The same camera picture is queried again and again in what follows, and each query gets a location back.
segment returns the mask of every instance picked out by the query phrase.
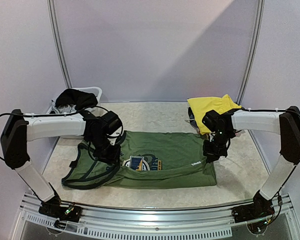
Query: plastic bin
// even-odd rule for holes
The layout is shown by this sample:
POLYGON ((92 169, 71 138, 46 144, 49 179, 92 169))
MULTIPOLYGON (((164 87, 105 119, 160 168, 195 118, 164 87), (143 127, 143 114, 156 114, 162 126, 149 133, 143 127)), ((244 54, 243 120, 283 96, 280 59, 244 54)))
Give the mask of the plastic bin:
MULTIPOLYGON (((72 89, 76 89, 85 93, 89 93, 89 94, 94 94, 95 98, 98 102, 97 106, 100 106, 100 98, 102 95, 102 89, 100 87, 97 86, 91 86, 91 87, 73 87, 72 89)), ((103 110, 97 107, 92 107, 92 108, 87 108, 87 111, 93 112, 93 114, 95 116, 101 116, 103 114, 103 110)), ((50 114, 52 111, 51 106, 49 107, 48 111, 46 112, 47 114, 50 114)), ((61 138, 64 139, 83 139, 83 136, 71 136, 71 135, 67 135, 67 136, 60 136, 61 138)))

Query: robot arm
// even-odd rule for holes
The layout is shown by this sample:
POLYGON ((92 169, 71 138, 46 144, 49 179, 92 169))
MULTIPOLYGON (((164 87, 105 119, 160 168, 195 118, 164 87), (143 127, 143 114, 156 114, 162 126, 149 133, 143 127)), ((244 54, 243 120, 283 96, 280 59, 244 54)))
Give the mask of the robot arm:
POLYGON ((220 156, 227 157, 230 139, 236 136, 235 131, 259 130, 280 134, 281 150, 275 168, 253 197, 253 204, 234 208, 232 215, 236 222, 244 222, 274 212, 272 199, 300 162, 299 109, 295 106, 281 111, 232 109, 224 114, 212 110, 206 113, 202 123, 214 132, 214 136, 203 144, 203 155, 208 163, 218 160, 220 156))
POLYGON ((111 145, 108 137, 120 127, 122 122, 112 111, 96 117, 89 111, 55 116, 23 114, 15 109, 3 129, 0 142, 5 164, 15 170, 41 200, 39 212, 77 222, 81 208, 60 206, 56 191, 35 169, 27 152, 27 142, 47 137, 83 136, 85 141, 93 144, 93 156, 98 157, 98 161, 118 165, 120 146, 111 145))

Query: green t-shirt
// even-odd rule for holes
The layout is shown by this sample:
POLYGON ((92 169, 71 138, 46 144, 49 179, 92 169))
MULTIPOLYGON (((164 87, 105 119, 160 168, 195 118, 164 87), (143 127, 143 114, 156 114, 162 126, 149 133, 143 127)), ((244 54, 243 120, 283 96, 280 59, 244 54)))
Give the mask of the green t-shirt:
POLYGON ((80 143, 76 166, 62 184, 75 189, 101 185, 174 189, 217 184, 214 166, 206 163, 203 140, 197 134, 125 131, 120 145, 120 166, 115 167, 92 160, 87 143, 80 143))

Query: metal frame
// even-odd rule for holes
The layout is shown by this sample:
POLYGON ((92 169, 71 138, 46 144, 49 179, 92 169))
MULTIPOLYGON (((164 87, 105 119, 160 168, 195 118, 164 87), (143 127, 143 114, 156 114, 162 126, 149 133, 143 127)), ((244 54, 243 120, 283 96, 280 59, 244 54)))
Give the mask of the metal frame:
MULTIPOLYGON (((286 214, 292 239, 299 240, 298 222, 289 195, 284 195, 282 201, 281 214, 286 214)), ((68 222, 64 231, 105 240, 221 239, 232 236, 231 227, 246 224, 246 222, 235 223, 231 209, 251 202, 245 200, 225 206, 183 210, 128 210, 80 205, 83 208, 80 222, 68 222)), ((56 219, 39 214, 39 206, 40 201, 35 196, 27 193, 24 195, 13 240, 20 239, 26 221, 57 230, 53 227, 56 219)), ((279 206, 275 201, 274 208, 278 212, 279 206)))
POLYGON ((245 91, 247 88, 249 76, 251 73, 252 65, 254 62, 255 54, 256 54, 256 49, 257 49, 257 43, 258 43, 258 38, 260 35, 260 29, 261 29, 261 22, 262 22, 262 15, 264 12, 264 6, 265 6, 265 0, 258 0, 258 7, 257 7, 257 12, 255 15, 255 21, 254 21, 254 31, 252 33, 252 40, 250 44, 250 50, 249 50, 249 57, 248 61, 245 66, 245 71, 241 83, 241 87, 238 93, 238 96, 236 98, 236 103, 240 105, 243 101, 245 91))
POLYGON ((72 83, 71 83, 70 76, 68 73, 66 59, 64 56, 64 51, 63 51, 61 40, 60 40, 55 1, 47 0, 47 3, 48 3, 48 10, 49 10, 49 15, 50 15, 50 22, 51 22, 51 28, 52 28, 52 34, 53 34, 53 38, 54 38, 56 52, 58 55, 58 59, 59 59, 65 86, 69 89, 69 88, 72 88, 72 83))

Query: yellow shirt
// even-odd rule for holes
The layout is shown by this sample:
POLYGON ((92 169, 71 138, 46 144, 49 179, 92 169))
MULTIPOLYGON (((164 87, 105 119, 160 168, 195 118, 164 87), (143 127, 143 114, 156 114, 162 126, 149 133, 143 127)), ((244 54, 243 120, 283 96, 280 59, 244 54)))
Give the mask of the yellow shirt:
POLYGON ((240 109, 241 106, 232 101, 228 94, 223 97, 208 96, 189 98, 188 103, 194 115, 194 120, 200 129, 200 134, 208 134, 211 131, 202 123, 206 112, 215 110, 218 114, 224 114, 231 109, 240 109))

